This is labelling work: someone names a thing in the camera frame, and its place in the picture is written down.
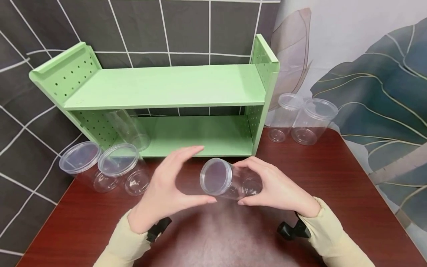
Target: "black clip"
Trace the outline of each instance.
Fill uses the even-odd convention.
[[[159,234],[163,234],[167,226],[172,222],[169,217],[161,219],[157,224],[153,225],[147,233],[147,241],[153,243]]]
[[[279,233],[286,240],[294,240],[295,237],[311,237],[310,231],[300,218],[298,218],[298,222],[294,228],[290,227],[286,222],[282,222],[277,228],[277,233]]]

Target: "shelf board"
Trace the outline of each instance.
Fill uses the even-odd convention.
[[[151,137],[142,157],[165,157],[181,147],[203,145],[196,156],[250,156],[252,137],[242,116],[140,117]],[[123,143],[119,138],[115,144]]]
[[[257,106],[265,89],[255,65],[145,67],[97,71],[66,110]]]

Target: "green shelf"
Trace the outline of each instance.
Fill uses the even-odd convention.
[[[75,92],[64,109],[250,106],[263,105],[265,95],[257,68],[249,64],[107,69]]]
[[[257,34],[250,64],[107,69],[80,42],[29,73],[30,79],[91,141],[122,142],[111,109],[245,106],[241,116],[143,117],[152,142],[143,157],[190,145],[198,156],[250,156],[258,149],[280,66]]]
[[[251,131],[247,116],[140,117],[150,146],[142,157],[165,157],[181,147],[202,145],[197,156],[250,156]],[[117,138],[115,144],[123,143]]]

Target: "black tile wall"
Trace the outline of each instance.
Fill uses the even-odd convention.
[[[0,249],[24,253],[54,208],[51,202],[32,195],[0,238]]]
[[[59,158],[52,150],[59,153],[67,146],[87,140],[81,135],[75,141],[80,134],[77,128],[57,108],[49,110],[53,103],[28,78],[32,68],[29,64],[9,69],[23,61],[16,50],[29,58],[33,67],[48,61],[49,54],[55,57],[61,53],[47,52],[43,45],[49,50],[66,50],[79,38],[97,52],[108,52],[96,53],[103,68],[249,62],[249,57],[227,55],[211,55],[209,62],[208,53],[249,55],[259,3],[211,1],[209,36],[209,1],[162,0],[164,20],[158,0],[110,1],[0,1],[0,25],[4,25],[1,32],[16,48],[0,36],[0,232],[7,227],[0,237],[0,249],[12,251],[12,254],[0,252],[2,267],[15,266],[20,253],[25,252],[54,209],[54,203],[60,201],[73,180],[59,169]],[[277,7],[278,4],[267,1],[262,4],[257,32],[267,41],[271,38]],[[28,124],[28,130],[2,109],[21,124]],[[245,107],[239,106],[196,107],[140,109],[137,113],[140,116],[206,116],[238,115],[244,114],[244,110]],[[36,194],[31,195],[28,188],[37,188]]]
[[[158,0],[112,0],[111,3],[128,51],[167,51]]]
[[[130,54],[134,67],[168,67],[167,54]]]
[[[23,131],[0,156],[1,173],[35,189],[42,181],[56,154],[28,131]]]
[[[47,49],[68,49],[79,41],[56,0],[13,2]]]
[[[171,54],[170,61],[172,66],[209,65],[209,55]]]
[[[169,51],[209,52],[209,2],[162,1]]]
[[[250,55],[258,3],[211,2],[211,53]]]
[[[61,0],[61,3],[80,39],[95,51],[125,51],[107,0]]]

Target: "person's left hand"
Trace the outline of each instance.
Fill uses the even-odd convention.
[[[178,211],[215,203],[212,196],[189,196],[175,186],[175,179],[184,162],[203,150],[203,146],[183,147],[169,154],[154,172],[141,201],[128,215],[129,225],[135,233],[147,232],[159,220]]]

